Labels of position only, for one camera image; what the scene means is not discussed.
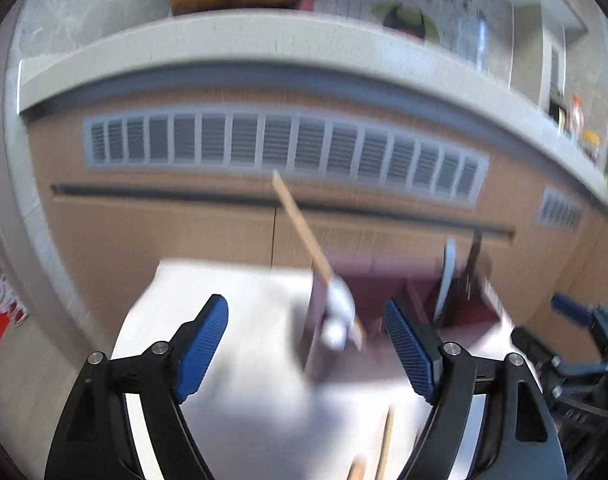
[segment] wooden cabinet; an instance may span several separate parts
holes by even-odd
[[[582,252],[576,251],[559,282],[559,290],[583,304],[608,308],[608,221],[591,227]],[[600,356],[588,332],[553,313],[543,304],[529,326],[569,362],[599,361]]]
[[[86,306],[116,337],[162,258],[269,266],[273,218],[248,207],[58,198],[49,225]]]
[[[396,222],[351,219],[346,216],[305,214],[324,251],[329,254],[370,254],[409,258],[442,259],[444,243],[452,232],[421,229]],[[466,257],[472,234],[454,236],[458,256]],[[273,265],[310,267],[311,259],[304,250],[286,215],[275,217]]]

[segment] wooden stick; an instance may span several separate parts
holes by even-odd
[[[384,424],[384,437],[382,438],[382,451],[380,452],[380,461],[378,462],[378,470],[375,473],[375,480],[383,480],[386,472],[386,462],[388,462],[388,448],[390,447],[390,436],[393,430],[393,418],[395,409],[391,406],[386,414],[386,424]]]
[[[413,449],[415,449],[417,447],[417,443],[420,441],[420,435],[422,434],[422,430],[417,430],[417,433],[415,433],[415,440],[413,441]]]
[[[320,247],[313,231],[308,227],[308,223],[302,215],[300,208],[295,203],[295,200],[293,200],[289,189],[286,187],[286,184],[284,184],[284,181],[277,171],[273,171],[273,189],[277,193],[284,211],[286,211],[286,214],[290,219],[290,223],[300,235],[308,254],[313,258],[313,267],[315,267],[315,270],[321,276],[324,284],[328,286],[334,276],[333,268],[328,263],[322,247]]]
[[[363,480],[364,473],[366,473],[366,460],[361,456],[356,456],[348,471],[347,480]]]

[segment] air vent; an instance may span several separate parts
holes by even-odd
[[[224,161],[224,114],[204,114],[202,116],[202,162]]]
[[[122,121],[109,121],[108,123],[108,157],[111,162],[124,160]]]
[[[168,160],[168,117],[151,117],[148,122],[151,162]]]
[[[144,162],[144,118],[126,121],[129,162]]]
[[[93,162],[103,163],[106,160],[104,123],[95,123],[91,126],[91,147],[93,150]]]
[[[386,181],[406,185],[414,154],[415,142],[396,137],[393,153],[390,156]]]
[[[473,185],[475,184],[475,178],[478,174],[478,162],[472,158],[466,158],[464,160],[464,168],[462,170],[462,176],[458,183],[455,191],[456,196],[468,196],[470,194]]]
[[[582,209],[572,199],[552,187],[544,190],[536,224],[557,229],[575,229],[582,219]]]
[[[422,145],[417,169],[413,176],[413,187],[430,187],[439,156],[440,150],[437,146]]]
[[[295,168],[316,170],[322,157],[324,121],[300,119],[298,142],[295,151]]]
[[[264,122],[262,165],[265,168],[286,168],[289,158],[290,125],[288,116],[267,116]]]
[[[361,180],[379,180],[386,151],[386,134],[366,131],[364,145],[360,154],[360,165],[357,178]]]
[[[195,160],[195,116],[176,116],[173,127],[175,161]]]
[[[460,165],[460,156],[457,153],[444,153],[444,160],[440,168],[440,173],[437,176],[435,184],[435,192],[439,194],[450,195],[455,186],[455,177]]]
[[[199,105],[84,120],[89,167],[174,166],[359,182],[474,205],[489,157],[434,135],[324,110]]]
[[[334,125],[331,136],[331,147],[328,150],[327,173],[347,175],[351,171],[357,128]]]
[[[233,116],[231,164],[253,164],[257,140],[257,116]]]

